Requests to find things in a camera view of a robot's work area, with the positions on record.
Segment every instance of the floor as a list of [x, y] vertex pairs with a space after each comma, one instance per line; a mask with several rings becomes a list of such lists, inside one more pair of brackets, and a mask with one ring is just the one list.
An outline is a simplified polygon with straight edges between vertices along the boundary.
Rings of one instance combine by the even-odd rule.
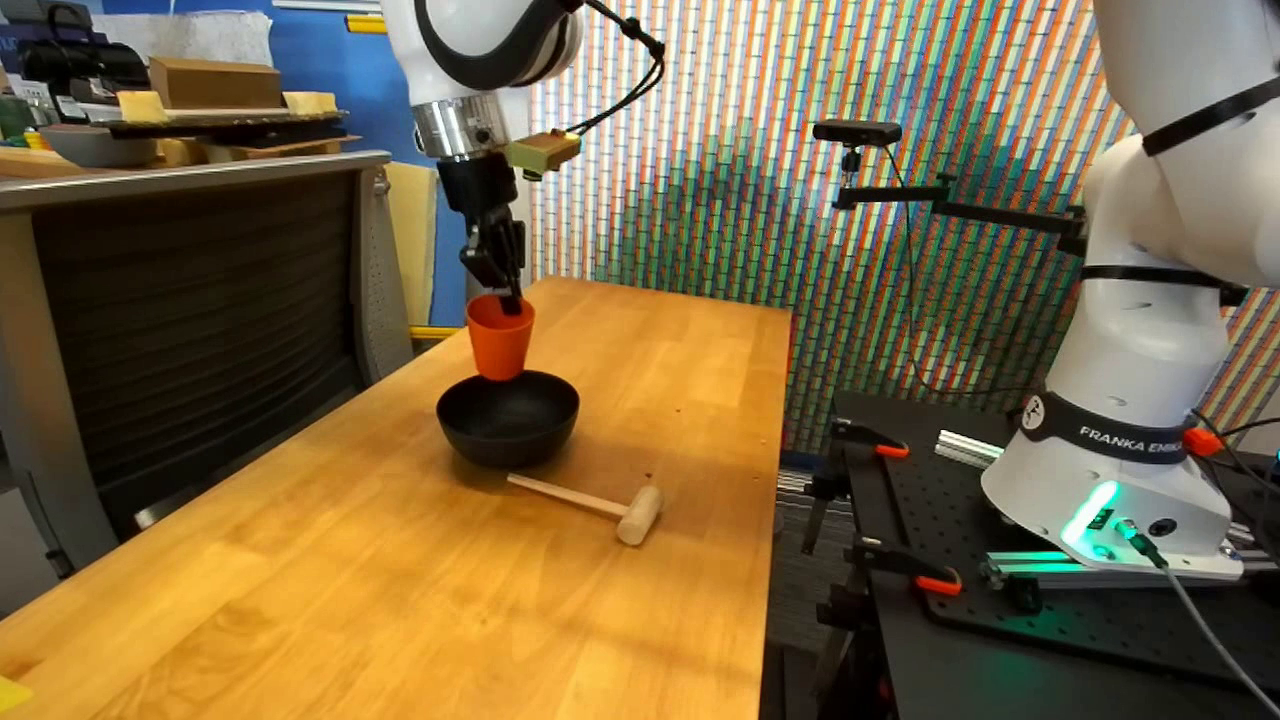
[[802, 551], [808, 478], [781, 481], [778, 535], [774, 535], [774, 594], [769, 594], [769, 651], [760, 720], [812, 720], [817, 715], [817, 659], [830, 646], [830, 627], [817, 623], [817, 604], [833, 586], [848, 575], [846, 550], [854, 544], [848, 504], [833, 504], [812, 557]]

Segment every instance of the hammer head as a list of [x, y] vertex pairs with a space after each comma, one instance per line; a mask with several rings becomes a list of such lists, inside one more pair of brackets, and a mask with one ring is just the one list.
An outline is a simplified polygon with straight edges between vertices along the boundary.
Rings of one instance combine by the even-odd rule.
[[643, 483], [634, 497], [624, 522], [618, 524], [618, 541], [642, 550], [660, 514], [666, 514], [666, 493], [657, 483]]

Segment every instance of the black bowl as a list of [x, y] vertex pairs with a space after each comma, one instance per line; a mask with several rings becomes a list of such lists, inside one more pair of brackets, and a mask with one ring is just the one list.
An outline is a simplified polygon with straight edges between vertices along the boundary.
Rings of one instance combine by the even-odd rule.
[[440, 396], [436, 419], [465, 459], [515, 473], [566, 449], [578, 407], [578, 390], [548, 373], [523, 373], [510, 385], [471, 375]]

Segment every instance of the white robotic arm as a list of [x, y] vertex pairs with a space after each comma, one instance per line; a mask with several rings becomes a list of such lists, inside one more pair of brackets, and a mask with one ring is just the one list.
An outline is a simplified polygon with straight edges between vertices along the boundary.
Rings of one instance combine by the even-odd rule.
[[1063, 349], [986, 473], [987, 499], [1094, 569], [1236, 582], [1232, 510], [1181, 434], [1221, 364], [1221, 285], [1280, 285], [1280, 46], [1268, 0], [1095, 0], [1113, 99], [1142, 135], [1087, 182]]
[[510, 312], [521, 308], [523, 227], [512, 220], [515, 178], [498, 89], [567, 69], [578, 8], [582, 0], [385, 0], [418, 142], [468, 220], [465, 263], [503, 292]]

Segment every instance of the black mount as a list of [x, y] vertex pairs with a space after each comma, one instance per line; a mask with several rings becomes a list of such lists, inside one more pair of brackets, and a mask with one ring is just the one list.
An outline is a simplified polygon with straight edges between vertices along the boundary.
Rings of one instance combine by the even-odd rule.
[[[846, 171], [859, 171], [859, 150], [891, 150], [904, 135], [900, 124], [875, 122], [817, 122], [812, 142], [846, 143]], [[841, 190], [841, 213], [855, 205], [934, 205], [938, 215], [960, 215], [982, 226], [1010, 226], [1030, 233], [1057, 237], [1059, 252], [1084, 258], [1084, 207], [1073, 205], [1068, 213], [1016, 213], [1016, 207], [987, 207], [987, 205], [957, 205], [952, 200], [957, 178], [939, 171], [938, 183], [910, 183], [910, 190]]]
[[957, 190], [952, 171], [939, 171], [938, 183], [841, 190], [833, 207], [848, 213], [855, 205], [934, 205], [938, 215], [1049, 233], [1049, 237], [1057, 237], [1059, 252], [1084, 258], [1084, 207], [1082, 205], [1073, 205], [1068, 213], [1016, 213], [1016, 207], [992, 207], [992, 205], [960, 205], [960, 200], [952, 200], [952, 190]]

